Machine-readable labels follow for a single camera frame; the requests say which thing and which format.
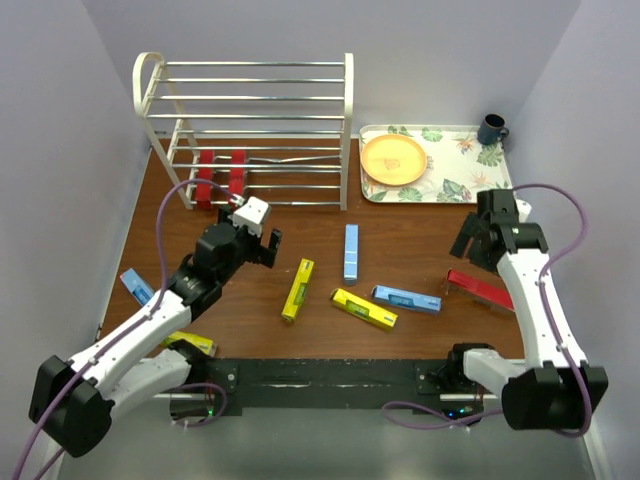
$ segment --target gray wall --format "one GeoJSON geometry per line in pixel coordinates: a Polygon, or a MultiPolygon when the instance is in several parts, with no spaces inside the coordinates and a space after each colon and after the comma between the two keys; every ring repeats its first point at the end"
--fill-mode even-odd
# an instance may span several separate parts
{"type": "MultiPolygon", "coordinates": [[[[516,183],[563,185],[585,204],[591,233],[554,269],[567,318],[610,387],[596,414],[617,478],[640,476],[640,227],[635,122],[640,118],[640,4],[584,0],[512,125],[516,183]]],[[[554,249],[577,231],[554,194],[529,195],[554,249]]]]}
{"type": "MultiPolygon", "coordinates": [[[[103,318],[146,153],[79,0],[4,5],[0,45],[0,478],[8,478],[33,427],[39,364],[88,346],[103,318]]],[[[33,464],[41,461],[39,448],[33,464]]]]}
{"type": "MultiPolygon", "coordinates": [[[[352,52],[356,132],[363,125],[385,122],[476,123],[488,111],[512,119],[579,4],[579,0],[83,2],[127,89],[133,62],[143,51],[159,51],[168,60],[272,61],[341,60],[345,52],[352,52]]],[[[247,76],[247,71],[237,76],[247,76]]],[[[301,90],[306,87],[287,86],[286,93],[308,92],[301,90]]]]}

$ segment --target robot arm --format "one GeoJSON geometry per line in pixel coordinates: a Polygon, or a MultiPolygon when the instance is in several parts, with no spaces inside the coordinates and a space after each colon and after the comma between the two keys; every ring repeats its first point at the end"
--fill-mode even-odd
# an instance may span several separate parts
{"type": "MultiPolygon", "coordinates": [[[[504,280],[522,334],[524,366],[505,360],[489,345],[458,344],[447,370],[458,381],[477,382],[500,397],[513,429],[575,429],[584,421],[582,396],[542,303],[538,277],[549,260],[548,247],[540,226],[525,223],[529,211],[516,203],[511,190],[481,192],[477,214],[469,214],[451,249],[462,257],[471,242],[466,251],[471,263],[504,280]]],[[[580,367],[595,409],[607,389],[607,375],[589,366],[571,333],[551,272],[544,282],[561,343],[580,367]]]]}
{"type": "Polygon", "coordinates": [[[90,363],[68,396],[53,411],[44,430],[70,455],[79,457],[95,447],[116,418],[156,393],[177,387],[192,371],[192,358],[165,350],[139,363],[171,333],[187,326],[222,295],[222,287],[245,262],[271,268],[280,245],[281,233],[271,232],[269,245],[261,245],[270,206],[255,197],[231,213],[220,209],[218,223],[209,226],[198,239],[195,251],[187,255],[171,276],[159,308],[149,315],[157,296],[111,334],[64,362],[57,356],[39,368],[29,409],[38,422],[42,413],[80,367],[90,363]],[[146,321],[96,360],[95,353],[113,342],[143,317],[146,321]]]}

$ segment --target wooden table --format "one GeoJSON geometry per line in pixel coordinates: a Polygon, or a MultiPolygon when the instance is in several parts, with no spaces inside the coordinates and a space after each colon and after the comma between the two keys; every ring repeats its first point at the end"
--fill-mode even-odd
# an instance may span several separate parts
{"type": "MultiPolygon", "coordinates": [[[[292,142],[300,145],[304,140],[292,142]]],[[[454,343],[487,342],[506,358],[522,358],[515,316],[494,312],[460,294],[444,297],[439,315],[396,309],[399,318],[391,332],[332,306],[330,293],[343,286],[347,223],[360,226],[359,281],[348,287],[359,296],[367,298],[377,284],[442,296],[442,280],[452,267],[501,285],[498,277],[448,254],[467,212],[475,206],[370,203],[360,189],[355,140],[351,152],[347,211],[275,206],[267,225],[269,231],[276,227],[283,232],[275,267],[243,266],[224,288],[222,298],[185,330],[214,339],[223,357],[443,358],[454,343]],[[298,319],[287,325],[280,312],[303,257],[316,262],[315,270],[298,319]]],[[[119,268],[119,273],[135,268],[154,288],[160,285],[155,218],[170,187],[152,154],[119,268]]],[[[177,198],[171,201],[164,220],[170,270],[193,251],[197,238],[215,218],[212,212],[186,210],[177,198]]],[[[116,278],[103,335],[138,308],[116,278]]]]}

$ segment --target red block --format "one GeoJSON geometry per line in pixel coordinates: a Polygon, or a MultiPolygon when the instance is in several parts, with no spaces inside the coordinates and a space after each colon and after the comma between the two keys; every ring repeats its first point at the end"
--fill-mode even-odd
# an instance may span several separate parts
{"type": "MultiPolygon", "coordinates": [[[[213,150],[202,150],[200,152],[200,164],[213,163],[213,150]]],[[[196,178],[202,178],[205,180],[212,180],[213,168],[198,169],[196,178]]],[[[196,184],[196,205],[202,210],[211,210],[211,189],[213,187],[206,183],[196,184]]]]}
{"type": "MultiPolygon", "coordinates": [[[[247,162],[247,153],[244,150],[233,150],[231,152],[232,165],[244,165],[247,162]]],[[[229,172],[229,191],[236,195],[243,196],[245,188],[247,170],[245,168],[231,168],[229,172]]]]}
{"type": "Polygon", "coordinates": [[[502,288],[494,287],[486,282],[473,278],[456,270],[449,270],[446,283],[457,290],[469,293],[483,303],[495,305],[513,312],[513,302],[509,292],[502,288]]]}

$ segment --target purple cable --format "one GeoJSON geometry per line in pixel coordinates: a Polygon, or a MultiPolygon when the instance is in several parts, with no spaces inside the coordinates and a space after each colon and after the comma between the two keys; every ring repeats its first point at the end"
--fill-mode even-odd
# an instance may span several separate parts
{"type": "Polygon", "coordinates": [[[437,410],[434,410],[429,407],[425,407],[424,405],[420,405],[418,403],[402,402],[399,400],[394,400],[392,402],[387,402],[382,406],[382,416],[384,416],[384,418],[389,420],[391,423],[395,423],[396,425],[400,425],[401,427],[413,428],[414,430],[440,430],[442,428],[449,428],[449,427],[466,427],[470,423],[476,422],[481,418],[490,417],[493,415],[500,415],[501,413],[502,413],[502,409],[497,408],[495,410],[488,410],[486,412],[476,413],[475,415],[469,415],[468,417],[465,417],[465,418],[458,418],[457,420],[451,420],[450,418],[446,417],[445,415],[438,412],[437,410]],[[436,424],[430,425],[425,423],[413,423],[413,422],[405,422],[403,420],[398,420],[397,418],[393,417],[389,412],[390,408],[397,408],[397,407],[413,408],[414,410],[420,410],[425,413],[430,413],[431,415],[435,415],[436,417],[439,417],[442,420],[446,420],[447,423],[436,423],[436,424]]]}
{"type": "Polygon", "coordinates": [[[179,423],[179,425],[182,425],[187,428],[204,427],[205,425],[209,425],[210,423],[215,422],[218,418],[222,416],[225,409],[227,408],[227,392],[225,392],[224,388],[222,388],[221,386],[216,385],[215,383],[208,383],[208,382],[190,383],[188,385],[181,385],[178,388],[175,388],[174,390],[191,390],[192,388],[207,388],[207,387],[213,388],[216,392],[222,395],[222,406],[220,407],[220,409],[216,412],[215,415],[210,415],[209,417],[205,418],[201,422],[187,423],[185,421],[185,422],[179,423]]]}
{"type": "Polygon", "coordinates": [[[560,250],[557,254],[549,257],[549,261],[547,261],[547,263],[542,267],[542,269],[540,270],[540,274],[538,275],[538,286],[540,288],[540,298],[542,300],[542,305],[547,315],[547,319],[549,320],[549,327],[553,332],[553,336],[556,342],[558,343],[558,347],[560,348],[562,355],[567,360],[567,363],[569,364],[569,368],[571,368],[571,372],[576,378],[578,388],[580,389],[580,393],[582,395],[582,403],[584,405],[584,423],[582,424],[582,426],[576,431],[559,430],[558,433],[565,437],[577,438],[584,435],[589,430],[589,427],[591,426],[591,417],[593,415],[591,397],[589,396],[589,390],[587,389],[587,384],[585,383],[584,378],[582,378],[580,369],[578,368],[578,366],[576,365],[576,362],[571,357],[571,354],[569,353],[569,350],[567,349],[567,347],[564,346],[562,335],[558,330],[558,324],[556,323],[555,317],[553,316],[553,312],[551,311],[549,297],[547,296],[546,287],[542,277],[544,277],[544,275],[547,274],[547,272],[549,271],[549,269],[554,263],[556,263],[562,257],[573,252],[576,248],[580,246],[580,244],[584,241],[585,237],[587,236],[587,232],[589,231],[589,219],[587,218],[587,213],[585,212],[584,207],[580,204],[578,199],[575,198],[572,194],[570,194],[566,190],[560,187],[556,187],[555,185],[549,185],[546,183],[528,183],[526,185],[520,185],[518,187],[514,187],[513,190],[517,191],[517,190],[524,190],[528,188],[545,188],[547,190],[553,190],[554,192],[559,193],[560,195],[565,197],[567,200],[569,200],[576,207],[576,209],[578,210],[578,214],[580,215],[580,221],[582,222],[582,225],[580,227],[580,233],[578,234],[576,239],[570,245],[560,250]]]}
{"type": "MultiPolygon", "coordinates": [[[[580,233],[578,234],[578,237],[567,247],[563,248],[562,250],[560,250],[556,255],[553,255],[549,258],[549,260],[547,261],[547,263],[542,267],[542,269],[540,270],[540,274],[538,276],[538,285],[540,288],[540,298],[542,300],[542,305],[545,311],[545,314],[547,315],[547,320],[549,321],[549,327],[551,328],[551,331],[553,332],[553,336],[555,337],[556,342],[558,343],[558,346],[560,348],[560,351],[562,352],[563,356],[565,357],[565,359],[567,360],[567,363],[569,364],[569,367],[571,368],[571,372],[573,373],[573,375],[576,378],[576,382],[578,384],[578,388],[580,389],[580,393],[582,395],[582,402],[584,404],[584,423],[582,424],[582,427],[580,427],[580,429],[576,430],[576,431],[566,431],[566,430],[558,430],[557,433],[559,433],[560,435],[563,435],[565,437],[569,437],[569,438],[577,438],[577,437],[581,437],[582,435],[584,435],[588,430],[589,427],[591,426],[591,417],[593,415],[593,408],[591,405],[591,397],[589,396],[589,390],[587,389],[587,385],[584,381],[584,379],[582,378],[582,374],[580,373],[580,369],[578,368],[578,366],[576,365],[576,362],[573,360],[573,358],[571,357],[571,354],[569,353],[567,347],[563,346],[564,342],[562,341],[562,335],[560,334],[560,331],[558,330],[558,324],[556,323],[555,317],[553,316],[553,312],[551,311],[551,305],[549,303],[549,297],[547,295],[547,291],[546,291],[546,287],[544,284],[544,281],[542,279],[542,277],[544,275],[546,275],[546,273],[549,271],[549,269],[551,268],[551,266],[556,263],[558,260],[560,260],[562,257],[564,257],[565,255],[568,255],[569,253],[573,252],[576,248],[578,248],[580,246],[580,244],[584,241],[585,237],[587,236],[587,232],[589,231],[589,220],[587,218],[587,214],[584,210],[584,208],[582,207],[582,205],[580,204],[580,202],[569,192],[567,192],[566,190],[560,188],[560,187],[556,187],[554,185],[549,185],[546,183],[529,183],[526,185],[520,185],[518,187],[514,187],[513,191],[517,191],[517,190],[524,190],[524,189],[528,189],[528,188],[545,188],[547,190],[553,190],[554,192],[557,192],[559,194],[561,194],[562,196],[564,196],[567,200],[569,200],[578,210],[578,214],[580,215],[580,220],[582,222],[581,228],[580,228],[580,233]]],[[[417,430],[437,430],[437,429],[441,429],[441,428],[448,428],[450,426],[466,426],[469,423],[475,422],[477,420],[480,420],[481,418],[484,417],[488,417],[491,415],[499,415],[502,413],[502,409],[496,409],[496,410],[489,410],[487,412],[483,412],[483,413],[478,413],[476,415],[471,415],[469,417],[465,417],[465,418],[461,418],[458,420],[451,420],[450,418],[447,418],[445,415],[443,415],[442,413],[433,410],[431,408],[425,407],[423,405],[419,405],[417,403],[412,403],[412,402],[402,402],[402,401],[392,401],[392,402],[387,402],[382,406],[382,415],[389,420],[392,423],[395,423],[396,425],[400,425],[402,427],[406,427],[406,428],[413,428],[413,429],[417,429],[417,430]],[[394,407],[407,407],[407,408],[413,408],[415,410],[421,410],[423,412],[426,413],[430,413],[432,415],[435,415],[443,420],[446,420],[447,423],[444,424],[436,424],[436,425],[427,425],[427,424],[421,424],[421,423],[411,423],[411,422],[404,422],[402,420],[398,420],[397,418],[394,418],[389,412],[388,409],[389,408],[394,408],[394,407]]]]}
{"type": "MultiPolygon", "coordinates": [[[[169,203],[169,200],[171,199],[171,197],[179,189],[181,189],[185,185],[189,185],[191,183],[206,183],[207,185],[211,185],[212,187],[217,188],[218,190],[220,190],[222,193],[224,193],[225,195],[227,195],[230,198],[235,198],[236,197],[229,190],[221,187],[220,185],[218,185],[217,183],[215,183],[215,182],[213,182],[211,180],[206,180],[204,178],[192,178],[192,179],[189,179],[189,180],[184,180],[184,181],[178,183],[177,185],[174,185],[174,187],[171,190],[169,190],[169,192],[165,195],[164,199],[162,200],[162,203],[160,204],[160,208],[158,209],[158,215],[156,217],[156,245],[158,247],[158,255],[160,256],[160,269],[162,271],[162,287],[160,288],[160,294],[158,295],[158,298],[156,299],[156,303],[154,303],[153,307],[151,307],[151,309],[149,310],[149,315],[145,315],[145,316],[141,317],[138,321],[136,321],[135,323],[131,324],[128,328],[124,329],[118,335],[113,337],[111,339],[111,341],[107,342],[93,356],[93,359],[95,361],[99,360],[102,356],[104,356],[104,354],[106,354],[109,351],[109,349],[111,349],[116,343],[118,343],[120,340],[125,338],[127,335],[129,335],[131,332],[133,332],[136,328],[138,328],[144,322],[149,320],[153,316],[153,314],[156,312],[156,310],[158,310],[158,308],[160,308],[160,305],[162,304],[162,300],[164,299],[164,295],[165,295],[165,293],[167,291],[167,283],[169,281],[169,273],[168,273],[168,268],[167,268],[167,257],[165,255],[164,244],[162,242],[162,219],[164,218],[164,212],[165,212],[165,210],[167,208],[167,204],[169,203]]],[[[22,474],[22,470],[24,469],[24,466],[27,463],[27,457],[29,456],[29,453],[31,452],[31,449],[33,448],[33,445],[34,445],[34,443],[36,441],[36,438],[38,437],[38,434],[40,433],[40,431],[44,427],[44,424],[46,423],[46,421],[51,416],[51,413],[53,412],[53,410],[58,406],[58,404],[62,401],[62,399],[65,397],[65,395],[69,392],[69,390],[71,390],[71,388],[82,378],[82,376],[86,373],[86,371],[89,370],[89,368],[91,368],[91,365],[92,365],[91,362],[85,363],[71,377],[71,379],[65,384],[65,386],[62,387],[60,392],[58,392],[58,394],[54,397],[53,401],[45,409],[45,411],[43,412],[42,416],[40,417],[40,420],[38,420],[38,423],[36,423],[36,426],[34,427],[33,431],[31,432],[31,435],[29,435],[29,438],[27,439],[27,442],[26,442],[26,444],[24,446],[24,449],[22,450],[22,453],[20,454],[20,457],[18,458],[18,463],[16,464],[16,468],[14,469],[13,474],[11,476],[12,480],[20,480],[20,475],[22,474]]],[[[38,472],[38,476],[36,478],[42,477],[42,475],[44,475],[46,473],[46,471],[51,467],[51,465],[53,465],[52,462],[50,462],[50,461],[47,462],[45,464],[45,466],[40,470],[40,472],[38,472]]]]}
{"type": "Polygon", "coordinates": [[[33,480],[40,480],[44,476],[44,474],[47,473],[47,471],[53,466],[53,464],[58,461],[63,453],[64,448],[59,448],[58,451],[47,461],[47,463],[44,464],[44,467],[40,469],[38,474],[33,477],[33,480]]]}

